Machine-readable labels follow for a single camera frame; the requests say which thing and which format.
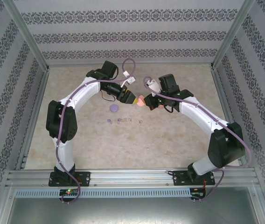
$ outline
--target marble-patterned surface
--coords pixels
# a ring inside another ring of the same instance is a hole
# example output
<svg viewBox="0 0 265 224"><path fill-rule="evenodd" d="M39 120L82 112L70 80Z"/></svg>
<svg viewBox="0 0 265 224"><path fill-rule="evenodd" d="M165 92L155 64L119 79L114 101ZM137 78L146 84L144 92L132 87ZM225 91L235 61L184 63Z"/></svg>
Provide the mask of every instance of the marble-patterned surface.
<svg viewBox="0 0 265 224"><path fill-rule="evenodd" d="M39 112L25 169L53 169L56 158L52 138L45 129L47 107L72 92L86 73L101 65L52 68ZM136 81L129 89L148 95L143 77L172 73L180 89L188 89L213 113L224 118L216 88L207 64L137 64ZM119 111L112 113L110 105ZM77 114L78 132L74 138L76 168L170 168L186 167L206 155L209 139L188 117L157 108L105 101L93 96Z"/></svg>

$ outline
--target patterned wallpaper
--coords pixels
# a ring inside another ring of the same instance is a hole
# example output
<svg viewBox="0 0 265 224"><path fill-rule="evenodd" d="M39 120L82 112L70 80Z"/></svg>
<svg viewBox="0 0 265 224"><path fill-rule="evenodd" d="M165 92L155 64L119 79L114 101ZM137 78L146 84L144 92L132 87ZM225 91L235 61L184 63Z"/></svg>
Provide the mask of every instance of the patterned wallpaper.
<svg viewBox="0 0 265 224"><path fill-rule="evenodd" d="M254 3L217 70L265 195L265 0Z"/></svg>
<svg viewBox="0 0 265 224"><path fill-rule="evenodd" d="M49 65L212 62L244 0L16 0Z"/></svg>
<svg viewBox="0 0 265 224"><path fill-rule="evenodd" d="M43 71L0 1L0 193L15 169Z"/></svg>

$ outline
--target black mounting plate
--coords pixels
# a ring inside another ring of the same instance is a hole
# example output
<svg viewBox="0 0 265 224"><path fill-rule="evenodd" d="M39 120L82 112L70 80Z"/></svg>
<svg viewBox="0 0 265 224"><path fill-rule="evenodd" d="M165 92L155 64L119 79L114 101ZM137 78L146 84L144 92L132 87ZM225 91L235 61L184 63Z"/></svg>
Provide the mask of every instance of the black mounting plate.
<svg viewBox="0 0 265 224"><path fill-rule="evenodd" d="M89 187L90 183L90 172L75 172L75 178L79 181L81 187ZM49 186L50 187L75 187L77 186L76 182L69 184L67 182L58 182L56 178L56 173L51 172L49 176Z"/></svg>
<svg viewBox="0 0 265 224"><path fill-rule="evenodd" d="M168 174L173 176L174 186L203 185L204 180L206 185L215 185L216 183L212 172L198 176L195 182L191 181L187 170L168 171Z"/></svg>

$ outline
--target purple disc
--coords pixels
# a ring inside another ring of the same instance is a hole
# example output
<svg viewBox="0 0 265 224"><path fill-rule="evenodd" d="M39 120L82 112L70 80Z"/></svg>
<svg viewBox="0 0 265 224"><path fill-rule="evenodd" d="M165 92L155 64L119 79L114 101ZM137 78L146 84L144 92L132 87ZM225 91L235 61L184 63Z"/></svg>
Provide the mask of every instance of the purple disc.
<svg viewBox="0 0 265 224"><path fill-rule="evenodd" d="M116 104L113 104L110 106L110 111L113 113L117 112L119 110L119 107Z"/></svg>

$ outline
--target black cable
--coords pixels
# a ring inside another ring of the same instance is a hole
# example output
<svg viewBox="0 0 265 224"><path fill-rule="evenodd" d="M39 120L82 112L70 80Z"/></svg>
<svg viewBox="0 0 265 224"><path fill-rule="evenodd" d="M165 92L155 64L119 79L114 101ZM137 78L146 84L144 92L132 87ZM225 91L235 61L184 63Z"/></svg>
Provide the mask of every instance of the black cable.
<svg viewBox="0 0 265 224"><path fill-rule="evenodd" d="M116 98L115 98L113 95L111 95L111 96L114 98L114 100L105 99L104 96L103 96L103 92L101 91L101 98L102 98L102 99L104 99L104 100L106 100L106 101L110 101L110 102L114 102L114 101L116 101Z"/></svg>
<svg viewBox="0 0 265 224"><path fill-rule="evenodd" d="M116 76L115 76L114 78L110 78L110 80L114 80L115 78L117 78L117 76L118 76L118 74L119 74L119 69L118 69L118 67L116 67L116 69L117 69L117 74L116 74Z"/></svg>
<svg viewBox="0 0 265 224"><path fill-rule="evenodd" d="M166 106L164 106L164 108L165 108L165 110L168 111L169 113L173 113L173 111L174 111L174 108L173 108L173 107L171 107L171 108L172 108L171 111L169 111L169 110L166 108Z"/></svg>

